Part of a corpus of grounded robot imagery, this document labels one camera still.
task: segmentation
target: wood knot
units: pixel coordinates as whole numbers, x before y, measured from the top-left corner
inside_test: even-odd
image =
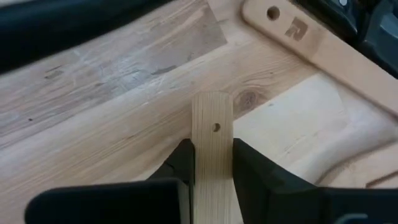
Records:
[[[259,95],[254,91],[244,91],[238,97],[240,111],[253,110],[258,102]]]

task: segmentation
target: wooden stick with hole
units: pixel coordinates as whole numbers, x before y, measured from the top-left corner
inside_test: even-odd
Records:
[[[233,103],[227,93],[200,93],[192,100],[196,150],[194,224],[231,223]]]
[[[394,116],[398,115],[398,100],[396,99],[398,96],[398,81],[291,2],[285,0],[246,0],[243,5],[243,17],[248,24],[292,50],[299,57],[308,60],[314,66],[327,72],[331,77]],[[325,150],[321,150],[321,154],[323,156],[334,155],[323,158],[329,159],[330,161],[327,164],[332,166],[368,151],[368,147],[359,147],[365,145],[362,144],[363,141],[365,141],[363,138],[353,138],[347,143],[338,143],[345,146],[341,148],[339,153],[327,152],[328,148],[325,148]],[[398,143],[389,146],[388,149],[389,152],[398,152]],[[313,156],[311,163],[304,162],[302,172],[304,177],[307,177],[306,179],[311,182],[316,181],[327,168],[321,167],[322,169],[318,170],[314,167],[312,173],[307,173],[310,170],[308,167],[314,165],[314,162],[320,166],[321,162],[316,161],[317,158],[315,157],[316,155]]]

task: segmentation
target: clamp jaw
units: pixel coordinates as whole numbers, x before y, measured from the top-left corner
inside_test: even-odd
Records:
[[[398,190],[317,187],[240,139],[233,179],[245,224],[396,223]],[[193,223],[195,148],[183,140],[145,181],[46,191],[28,205],[27,224]]]

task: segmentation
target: wooden surface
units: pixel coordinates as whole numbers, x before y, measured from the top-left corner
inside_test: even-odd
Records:
[[[250,0],[243,6],[243,17],[262,33],[398,116],[398,81],[291,2]]]
[[[396,139],[388,114],[248,27],[242,3],[174,1],[1,75],[2,223],[23,223],[28,201],[46,189],[145,179],[190,136],[201,91],[229,93],[234,135],[292,172],[318,146],[344,140],[337,135],[346,128],[378,127],[391,137],[380,146]],[[370,167],[368,158],[359,167]],[[356,174],[343,169],[327,183]],[[242,223],[232,200],[231,223]]]
[[[231,223],[233,101],[228,93],[200,93],[192,100],[195,145],[194,223]]]

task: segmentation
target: light wooden piece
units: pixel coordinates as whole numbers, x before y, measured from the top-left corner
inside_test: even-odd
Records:
[[[227,93],[199,93],[192,100],[195,145],[194,223],[231,223],[233,101]]]
[[[398,115],[398,81],[291,2],[248,0],[243,17],[260,32]]]
[[[234,136],[316,184],[339,163],[397,141],[397,127],[397,121],[388,113],[319,73],[237,119]],[[395,157],[388,152],[383,157],[388,155]],[[366,175],[365,170],[375,170],[367,172],[366,178],[371,181],[397,168],[393,159],[382,164],[380,159],[348,164],[360,166],[363,172],[347,170],[346,173],[339,169],[346,178],[332,174],[326,177],[325,184],[345,183],[345,187],[349,187],[352,184],[349,180],[357,179],[356,175]]]

